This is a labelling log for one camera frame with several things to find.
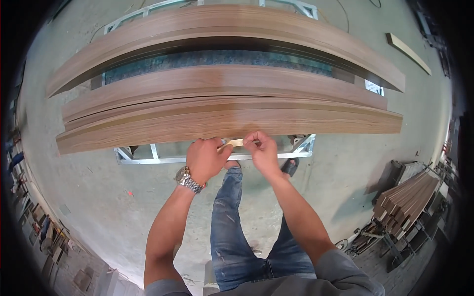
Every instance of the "sleeve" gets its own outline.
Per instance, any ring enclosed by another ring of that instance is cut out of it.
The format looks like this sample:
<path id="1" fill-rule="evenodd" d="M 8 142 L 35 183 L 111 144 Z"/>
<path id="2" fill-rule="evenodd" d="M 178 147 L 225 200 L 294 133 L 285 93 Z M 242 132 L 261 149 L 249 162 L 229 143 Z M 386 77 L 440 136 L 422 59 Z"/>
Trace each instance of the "sleeve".
<path id="1" fill-rule="evenodd" d="M 192 296 L 182 281 L 160 279 L 145 287 L 146 296 Z"/>
<path id="2" fill-rule="evenodd" d="M 385 295 L 383 286 L 361 271 L 341 250 L 324 253 L 314 267 L 316 276 L 325 279 L 339 289 L 352 290 L 354 295 Z"/>

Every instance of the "man's right hand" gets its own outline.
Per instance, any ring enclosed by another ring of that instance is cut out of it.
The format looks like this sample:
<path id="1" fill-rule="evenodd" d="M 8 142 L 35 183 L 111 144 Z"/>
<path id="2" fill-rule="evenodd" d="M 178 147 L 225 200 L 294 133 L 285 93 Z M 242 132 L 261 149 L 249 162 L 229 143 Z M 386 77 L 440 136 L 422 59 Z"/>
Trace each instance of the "man's right hand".
<path id="1" fill-rule="evenodd" d="M 283 176 L 278 165 L 276 142 L 262 131 L 251 132 L 243 140 L 244 147 L 252 154 L 252 161 L 262 175 L 271 181 Z"/>

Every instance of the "wristwatch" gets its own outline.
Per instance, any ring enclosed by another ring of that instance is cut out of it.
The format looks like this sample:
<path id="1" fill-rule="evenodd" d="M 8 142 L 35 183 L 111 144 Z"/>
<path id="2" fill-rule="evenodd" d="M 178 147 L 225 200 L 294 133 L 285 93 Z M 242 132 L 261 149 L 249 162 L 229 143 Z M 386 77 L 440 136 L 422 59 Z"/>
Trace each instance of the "wristwatch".
<path id="1" fill-rule="evenodd" d="M 196 181 L 191 178 L 190 170 L 188 167 L 184 166 L 178 170 L 176 173 L 176 177 L 174 180 L 179 184 L 186 186 L 187 188 L 191 189 L 192 192 L 198 194 L 204 188 L 204 186 L 200 186 Z"/>

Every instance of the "ripped blue jeans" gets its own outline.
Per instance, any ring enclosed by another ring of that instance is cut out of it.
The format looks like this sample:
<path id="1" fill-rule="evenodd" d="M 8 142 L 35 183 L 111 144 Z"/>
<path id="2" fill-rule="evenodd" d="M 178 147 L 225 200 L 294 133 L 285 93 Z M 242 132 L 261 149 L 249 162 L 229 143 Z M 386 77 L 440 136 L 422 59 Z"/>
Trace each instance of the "ripped blue jeans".
<path id="1" fill-rule="evenodd" d="M 297 275 L 316 278 L 308 255 L 293 238 L 285 218 L 267 259 L 258 258 L 245 239 L 238 207 L 242 197 L 242 171 L 230 168 L 224 176 L 212 210 L 210 248 L 221 292 L 245 282 Z"/>

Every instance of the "watch face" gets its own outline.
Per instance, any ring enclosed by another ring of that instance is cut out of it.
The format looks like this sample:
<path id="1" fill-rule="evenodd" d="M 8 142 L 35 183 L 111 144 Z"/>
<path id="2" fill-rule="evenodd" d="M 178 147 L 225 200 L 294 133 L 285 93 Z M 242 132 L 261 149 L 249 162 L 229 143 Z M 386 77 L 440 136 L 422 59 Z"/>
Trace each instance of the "watch face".
<path id="1" fill-rule="evenodd" d="M 186 177 L 186 175 L 188 174 L 188 170 L 189 169 L 187 167 L 180 168 L 178 172 L 176 173 L 176 177 L 174 177 L 174 180 L 179 182 L 182 179 L 184 179 L 184 177 Z"/>

